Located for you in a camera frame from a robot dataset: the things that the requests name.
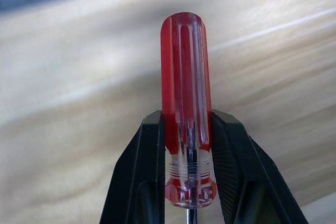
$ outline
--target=blurred background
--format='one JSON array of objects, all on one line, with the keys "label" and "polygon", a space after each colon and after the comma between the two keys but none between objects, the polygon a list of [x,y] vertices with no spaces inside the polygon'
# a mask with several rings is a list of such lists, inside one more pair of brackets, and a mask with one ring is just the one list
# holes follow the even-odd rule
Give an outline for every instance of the blurred background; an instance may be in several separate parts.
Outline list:
[{"label": "blurred background", "polygon": [[[116,161],[161,109],[176,12],[207,28],[213,109],[243,122],[309,223],[335,223],[336,0],[0,0],[0,223],[99,222]],[[200,219],[224,223],[218,197]]]}]

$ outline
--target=screwdriver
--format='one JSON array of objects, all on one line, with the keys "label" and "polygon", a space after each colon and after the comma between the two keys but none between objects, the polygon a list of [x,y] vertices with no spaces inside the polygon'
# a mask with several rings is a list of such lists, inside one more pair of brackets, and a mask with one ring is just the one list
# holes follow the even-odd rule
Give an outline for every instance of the screwdriver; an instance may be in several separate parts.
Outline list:
[{"label": "screwdriver", "polygon": [[197,209],[217,193],[210,178],[211,97],[205,26],[193,13],[168,17],[161,29],[162,113],[165,146],[171,155],[165,198],[187,209],[187,223],[197,223]]}]

